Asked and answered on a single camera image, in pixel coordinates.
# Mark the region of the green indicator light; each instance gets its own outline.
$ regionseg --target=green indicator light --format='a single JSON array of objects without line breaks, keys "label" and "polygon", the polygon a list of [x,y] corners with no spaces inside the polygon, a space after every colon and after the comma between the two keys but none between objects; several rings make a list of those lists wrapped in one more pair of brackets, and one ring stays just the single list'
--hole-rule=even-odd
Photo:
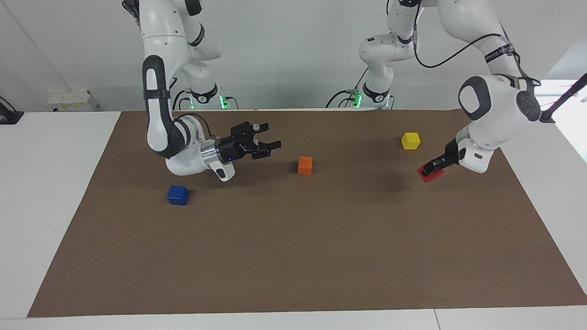
[{"label": "green indicator light", "polygon": [[353,107],[360,108],[362,100],[363,100],[363,95],[357,94],[357,96],[355,97],[355,101],[353,102]]},{"label": "green indicator light", "polygon": [[220,96],[220,105],[222,106],[223,110],[228,109],[230,107],[230,105],[222,95]]}]

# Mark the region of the black cable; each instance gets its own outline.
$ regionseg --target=black cable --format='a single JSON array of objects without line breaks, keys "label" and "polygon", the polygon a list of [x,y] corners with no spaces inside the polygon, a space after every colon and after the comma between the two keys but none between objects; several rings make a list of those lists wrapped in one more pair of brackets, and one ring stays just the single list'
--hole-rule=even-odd
[{"label": "black cable", "polygon": [[514,56],[518,60],[518,64],[522,64],[522,56],[518,54],[518,52],[514,51]]},{"label": "black cable", "polygon": [[234,98],[233,96],[227,96],[227,97],[226,97],[226,99],[227,99],[227,100],[234,100],[234,103],[236,103],[236,104],[237,104],[237,109],[238,109],[238,110],[241,110],[241,108],[238,106],[238,101],[237,101],[237,99],[236,99],[236,98]]},{"label": "black cable", "polygon": [[341,90],[340,92],[334,94],[334,96],[332,96],[332,98],[330,99],[330,101],[328,101],[328,103],[326,104],[326,107],[329,107],[330,104],[332,103],[332,101],[334,101],[334,99],[336,99],[337,96],[346,93],[346,90]]},{"label": "black cable", "polygon": [[587,86],[587,73],[584,74],[576,83],[567,90],[560,99],[558,99],[548,110],[542,112],[540,121],[543,123],[552,122],[552,115],[557,111],[566,101],[568,101],[574,94],[579,93]]},{"label": "black cable", "polygon": [[180,111],[181,111],[181,102],[183,101],[189,101],[191,103],[191,100],[189,97],[184,97],[183,99],[180,100]]},{"label": "black cable", "polygon": [[[418,15],[420,14],[420,7],[421,7],[421,3],[418,4],[418,10],[416,11],[416,17],[414,18],[414,34],[417,35],[417,31],[418,31]],[[434,69],[437,68],[445,63],[447,63],[448,61],[454,59],[455,57],[457,57],[460,53],[464,52],[467,48],[473,46],[475,43],[485,39],[485,38],[489,38],[490,36],[498,36],[498,37],[502,37],[502,35],[498,34],[498,33],[490,33],[488,35],[484,35],[482,37],[479,37],[477,39],[475,39],[475,41],[469,43],[467,46],[463,47],[460,51],[456,52],[455,54],[453,54],[452,56],[450,56],[449,58],[447,58],[446,60],[436,64],[436,65],[426,65],[424,63],[422,63],[422,61],[420,60],[420,57],[418,57],[418,51],[417,51],[417,41],[414,42],[414,54],[416,56],[416,60],[418,61],[418,63],[420,65],[422,65],[425,68],[428,69]]]},{"label": "black cable", "polygon": [[355,100],[355,99],[352,99],[350,97],[348,99],[344,99],[344,100],[340,101],[340,103],[338,104],[338,107],[340,107],[342,105],[342,102],[344,102],[344,101],[346,101],[346,104],[349,104],[349,101],[353,101],[353,100]]},{"label": "black cable", "polygon": [[[361,83],[361,80],[363,80],[363,78],[365,77],[365,75],[367,74],[367,71],[369,70],[369,67],[367,67],[367,69],[365,69],[365,71],[363,72],[363,75],[361,76],[361,78],[359,78],[359,81],[357,82],[357,84],[355,85],[355,89],[357,89],[359,87],[359,84]],[[347,107],[349,105],[349,102],[347,101],[345,104],[345,107]]]},{"label": "black cable", "polygon": [[357,84],[355,85],[355,89],[357,89],[359,87],[359,84],[361,83],[361,80],[363,80],[363,78],[365,77],[365,75],[367,74],[367,71],[369,70],[369,67],[367,67],[367,69],[365,69],[365,72],[363,72],[363,75],[361,76],[361,78],[359,78],[359,81],[357,82]]},{"label": "black cable", "polygon": [[171,83],[171,85],[169,86],[169,90],[171,90],[173,88],[173,86],[176,85],[177,82],[177,78],[173,77],[173,82]]},{"label": "black cable", "polygon": [[177,123],[177,122],[178,122],[180,119],[182,119],[183,117],[186,117],[186,116],[194,116],[194,117],[198,117],[198,118],[200,118],[200,119],[201,119],[201,120],[204,122],[204,124],[206,125],[206,129],[208,130],[208,137],[215,138],[215,135],[214,135],[214,134],[212,134],[212,131],[210,130],[210,125],[208,124],[208,122],[206,121],[206,119],[205,119],[204,117],[202,117],[202,116],[198,115],[197,113],[189,112],[189,113],[184,113],[183,115],[181,115],[181,116],[179,116],[179,117],[176,117],[176,118],[173,120],[173,122],[171,122],[171,125],[169,126],[169,129],[167,129],[167,144],[168,144],[168,145],[169,145],[169,132],[171,131],[171,128],[172,128],[173,126],[175,126],[175,124],[176,124],[176,123]]},{"label": "black cable", "polygon": [[516,79],[526,80],[527,82],[531,82],[534,87],[542,86],[542,82],[538,79],[534,79],[532,77],[524,76],[524,77],[517,77]]},{"label": "black cable", "polygon": [[14,110],[14,112],[17,112],[16,109],[14,108],[14,106],[12,104],[10,104],[10,102],[8,102],[8,100],[6,100],[4,97],[0,96],[0,99],[2,99],[4,102],[6,102],[6,104],[8,104],[12,110]]},{"label": "black cable", "polygon": [[180,99],[180,96],[181,96],[183,93],[185,93],[185,89],[184,89],[184,90],[182,90],[181,92],[177,93],[177,95],[176,95],[176,99],[175,99],[175,100],[173,100],[173,107],[171,107],[171,109],[172,109],[173,111],[175,111],[175,110],[176,110],[177,100],[179,100],[179,99]]}]

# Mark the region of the brown table surface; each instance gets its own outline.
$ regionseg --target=brown table surface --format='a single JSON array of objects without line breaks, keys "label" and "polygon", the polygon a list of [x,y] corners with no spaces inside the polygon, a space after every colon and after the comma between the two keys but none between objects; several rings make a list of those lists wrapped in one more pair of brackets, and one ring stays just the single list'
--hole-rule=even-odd
[{"label": "brown table surface", "polygon": [[[146,115],[122,113],[29,316],[587,305],[501,151],[483,175],[418,177],[461,111],[204,116],[219,136],[269,122],[259,139],[284,147],[228,183],[176,177]],[[172,185],[188,206],[169,205]]]}]

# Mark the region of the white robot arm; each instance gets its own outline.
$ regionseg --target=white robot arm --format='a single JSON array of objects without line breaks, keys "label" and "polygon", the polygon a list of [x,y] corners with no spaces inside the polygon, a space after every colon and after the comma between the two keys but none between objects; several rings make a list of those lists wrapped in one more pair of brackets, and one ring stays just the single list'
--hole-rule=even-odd
[{"label": "white robot arm", "polygon": [[394,0],[387,20],[391,34],[365,39],[361,45],[370,69],[363,92],[376,97],[376,107],[384,106],[393,78],[389,62],[417,58],[417,21],[425,6],[438,8],[449,35],[481,51],[492,75],[475,76],[462,85],[459,103],[473,122],[447,144],[444,155],[418,172],[426,182],[453,164],[484,173],[495,149],[541,117],[534,98],[536,80],[520,67],[519,55],[486,0]]},{"label": "white robot arm", "polygon": [[216,138],[204,130],[195,114],[173,119],[170,82],[179,70],[190,83],[190,98],[197,109],[222,109],[220,89],[208,66],[201,63],[222,55],[222,48],[195,18],[202,11],[200,0],[124,0],[141,29],[144,99],[148,114],[147,142],[167,168],[178,176],[214,170],[222,181],[234,174],[232,162],[251,154],[269,157],[281,142],[264,144],[254,136],[269,130],[268,124],[245,122],[232,128],[231,135]]}]

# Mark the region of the wooden block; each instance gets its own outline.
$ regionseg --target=wooden block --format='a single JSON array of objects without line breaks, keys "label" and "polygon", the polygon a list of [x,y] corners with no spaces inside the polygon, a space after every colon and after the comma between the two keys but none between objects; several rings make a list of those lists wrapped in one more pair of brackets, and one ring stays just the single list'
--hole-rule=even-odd
[{"label": "wooden block", "polygon": [[313,159],[311,157],[300,157],[298,162],[298,174],[301,176],[312,175]]},{"label": "wooden block", "polygon": [[405,150],[416,150],[420,146],[418,133],[406,133],[402,137],[402,146]]}]

